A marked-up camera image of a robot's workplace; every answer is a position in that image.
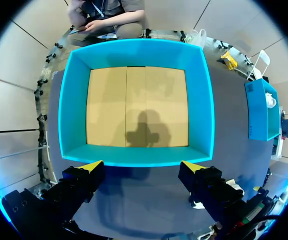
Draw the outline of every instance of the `white plastic bag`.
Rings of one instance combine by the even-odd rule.
[[[188,33],[185,37],[186,43],[199,46],[202,49],[205,46],[206,40],[207,34],[206,30],[204,29],[201,29],[199,32],[197,32],[196,30],[191,30],[190,33]]]
[[[266,102],[267,102],[267,107],[268,107],[269,109],[272,109],[272,108],[273,108],[274,106],[276,106],[276,104],[277,104],[276,99],[274,99],[274,98],[272,97],[272,94],[269,93],[269,92],[266,93]]]

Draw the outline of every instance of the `white object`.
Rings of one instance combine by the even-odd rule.
[[[268,107],[269,109],[272,109],[272,108],[273,108],[274,106],[276,106],[276,104],[277,104],[276,99],[274,99],[274,98],[272,97],[272,94],[269,93],[269,92],[266,93],[266,102],[267,102],[267,107]]]
[[[286,112],[283,110],[283,107],[279,107],[279,118],[281,119],[282,113],[286,114]],[[278,136],[278,143],[277,143],[277,150],[276,154],[272,155],[272,160],[279,161],[279,159],[282,157],[282,150],[283,150],[283,144],[284,140],[282,138],[282,126],[279,127],[279,136]]]
[[[232,186],[236,190],[242,190],[243,195],[245,195],[245,191],[235,182],[234,179],[227,180],[226,183],[230,186]],[[193,207],[194,209],[204,209],[204,205],[201,202],[195,203],[195,206]]]
[[[115,33],[108,33],[108,34],[104,34],[104,35],[101,35],[101,36],[97,36],[97,38],[99,39],[115,39],[117,38],[117,35]]]
[[[257,65],[257,63],[258,63],[259,58],[261,58],[261,59],[263,60],[263,62],[267,65],[263,73],[261,73],[261,72],[256,68],[256,65]],[[263,75],[265,74],[265,72],[266,72],[266,70],[267,70],[267,68],[268,68],[268,66],[269,66],[269,64],[270,64],[270,58],[269,58],[269,56],[267,55],[267,53],[266,53],[264,50],[261,50],[260,53],[259,53],[259,56],[258,56],[258,58],[257,58],[257,61],[256,61],[255,64],[254,64],[253,69],[250,71],[250,73],[249,73],[249,75],[248,75],[248,77],[247,77],[247,80],[248,80],[248,78],[250,77],[250,75],[251,75],[252,73],[254,73],[256,80],[257,80],[257,79],[262,79],[262,78],[263,78]]]
[[[197,32],[196,30],[191,30],[190,33],[187,34],[185,37],[186,43],[199,46],[202,49],[205,46],[206,40],[207,40],[207,34],[206,30],[204,29],[201,29],[199,32]]]

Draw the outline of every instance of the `hand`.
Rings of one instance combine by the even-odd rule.
[[[71,4],[68,6],[70,11],[75,11],[76,9],[80,8],[85,1],[82,0],[72,0]]]
[[[88,23],[85,27],[86,27],[85,32],[93,33],[105,27],[105,22],[104,20],[94,20]]]

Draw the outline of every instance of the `cable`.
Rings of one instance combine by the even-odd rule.
[[[279,215],[263,216],[263,217],[251,220],[249,223],[246,223],[244,226],[248,226],[249,224],[251,224],[251,225],[258,224],[258,223],[265,221],[265,220],[277,220],[279,218],[280,218]]]

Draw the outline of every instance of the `yellow object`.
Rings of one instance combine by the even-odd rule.
[[[93,171],[95,167],[97,167],[103,160],[100,160],[100,161],[97,161],[97,162],[94,162],[94,163],[90,163],[90,164],[86,164],[86,165],[83,165],[83,166],[79,166],[77,167],[78,169],[85,169],[85,170],[88,170],[89,172]]]
[[[220,58],[224,60],[229,70],[233,70],[238,66],[236,60],[234,60],[233,57],[230,56],[229,51],[225,52],[224,55],[221,55]]]
[[[188,161],[182,161],[182,163],[184,163],[187,167],[189,167],[189,169],[194,173],[195,173],[195,171],[200,170],[200,169],[207,169],[207,167],[205,167],[205,166],[193,164],[193,163],[188,162]]]

